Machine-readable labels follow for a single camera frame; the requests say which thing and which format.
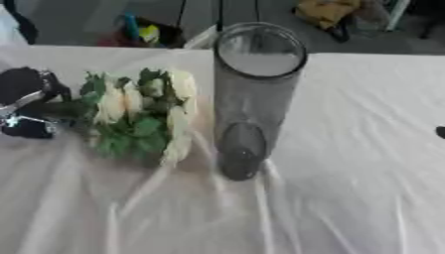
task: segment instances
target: gray carpet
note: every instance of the gray carpet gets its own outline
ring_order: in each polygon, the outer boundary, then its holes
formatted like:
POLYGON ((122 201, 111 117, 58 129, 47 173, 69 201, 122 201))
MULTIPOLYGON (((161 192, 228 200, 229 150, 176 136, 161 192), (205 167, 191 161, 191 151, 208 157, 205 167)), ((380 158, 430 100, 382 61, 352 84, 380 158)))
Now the gray carpet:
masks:
MULTIPOLYGON (((93 46, 103 35, 115 29, 119 14, 131 12, 151 20, 174 25, 181 0, 18 0, 19 7, 39 28, 38 44, 93 46)), ((254 0, 225 0, 227 25, 254 21, 254 0)), ((259 0, 261 20, 294 31, 313 53, 369 54, 445 54, 445 26, 436 29, 431 39, 417 39, 422 19, 405 16, 391 33, 372 36, 353 31, 344 44, 297 17, 290 9, 295 0, 259 0)), ((216 0, 188 0, 181 26, 186 38, 203 31, 215 22, 216 0)))

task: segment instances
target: flower bouquet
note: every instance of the flower bouquet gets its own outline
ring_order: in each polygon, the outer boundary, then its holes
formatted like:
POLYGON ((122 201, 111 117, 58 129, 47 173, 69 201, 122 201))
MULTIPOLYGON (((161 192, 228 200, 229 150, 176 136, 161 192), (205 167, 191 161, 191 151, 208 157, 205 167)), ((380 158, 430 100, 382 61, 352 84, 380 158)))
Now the flower bouquet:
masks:
POLYGON ((101 155, 153 155, 172 167, 188 155, 189 126, 197 114, 195 81, 188 72, 144 68, 137 80, 89 72, 79 94, 47 108, 71 115, 101 155))

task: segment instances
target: blue object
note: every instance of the blue object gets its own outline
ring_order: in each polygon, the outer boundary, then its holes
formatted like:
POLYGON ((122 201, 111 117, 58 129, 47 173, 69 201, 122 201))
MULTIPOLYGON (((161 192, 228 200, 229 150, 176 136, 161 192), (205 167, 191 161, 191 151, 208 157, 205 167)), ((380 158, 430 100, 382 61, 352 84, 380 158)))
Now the blue object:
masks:
POLYGON ((136 18, 134 15, 126 13, 123 15, 123 19, 125 21, 125 28, 128 31, 131 40, 138 41, 139 40, 139 28, 136 23, 136 18))

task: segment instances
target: table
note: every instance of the table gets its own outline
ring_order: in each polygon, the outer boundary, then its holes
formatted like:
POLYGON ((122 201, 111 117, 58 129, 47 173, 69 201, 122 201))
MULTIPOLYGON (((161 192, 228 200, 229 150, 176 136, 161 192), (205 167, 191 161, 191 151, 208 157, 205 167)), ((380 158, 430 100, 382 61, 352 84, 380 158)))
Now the table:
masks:
POLYGON ((85 70, 192 72, 201 116, 178 169, 138 169, 53 141, 0 137, 5 253, 443 253, 442 57, 316 54, 267 168, 222 178, 213 160, 208 51, 0 48, 0 67, 50 67, 76 88, 85 70))

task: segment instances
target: cream rose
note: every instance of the cream rose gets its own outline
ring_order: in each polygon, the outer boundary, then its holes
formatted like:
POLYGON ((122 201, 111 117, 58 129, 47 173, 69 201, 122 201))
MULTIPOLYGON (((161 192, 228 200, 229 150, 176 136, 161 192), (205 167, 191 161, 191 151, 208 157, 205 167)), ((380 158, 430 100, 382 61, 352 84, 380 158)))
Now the cream rose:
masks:
POLYGON ((105 93, 97 103, 97 114, 94 123, 116 123, 125 113, 124 96, 121 89, 114 86, 110 80, 105 82, 105 93))
POLYGON ((127 82, 123 86, 124 107, 130 116, 142 110, 143 98, 133 81, 127 82))
POLYGON ((164 150, 164 157, 161 164, 175 167, 187 157, 192 147, 192 135, 189 129, 189 122, 182 107, 175 106, 170 109, 167 117, 167 125, 172 134, 172 140, 164 150))
POLYGON ((105 86, 105 93, 97 103, 98 111, 94 123, 116 123, 125 112, 133 116, 142 110, 143 98, 133 81, 127 82, 123 89, 119 89, 108 78, 105 86))
POLYGON ((198 114, 197 106, 197 87, 194 77, 183 70, 170 70, 172 77, 172 86, 175 90, 176 96, 182 100, 186 100, 184 103, 184 111, 186 118, 189 122, 198 114))

